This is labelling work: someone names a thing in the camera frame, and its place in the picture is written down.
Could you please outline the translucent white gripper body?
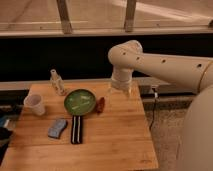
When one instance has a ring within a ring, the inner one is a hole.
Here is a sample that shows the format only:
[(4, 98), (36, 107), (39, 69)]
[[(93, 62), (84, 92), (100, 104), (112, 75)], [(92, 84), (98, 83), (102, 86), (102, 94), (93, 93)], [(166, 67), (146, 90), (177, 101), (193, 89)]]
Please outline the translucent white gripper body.
[(131, 94), (132, 81), (119, 81), (111, 78), (111, 87), (122, 91), (127, 97)]

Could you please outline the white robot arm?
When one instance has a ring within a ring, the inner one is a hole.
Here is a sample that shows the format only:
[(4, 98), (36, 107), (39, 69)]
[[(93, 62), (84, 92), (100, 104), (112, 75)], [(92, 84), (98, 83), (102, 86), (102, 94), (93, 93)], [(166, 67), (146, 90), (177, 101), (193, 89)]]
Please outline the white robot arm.
[(130, 40), (108, 51), (111, 86), (131, 90), (135, 71), (196, 94), (184, 118), (175, 171), (213, 171), (213, 57), (151, 54)]

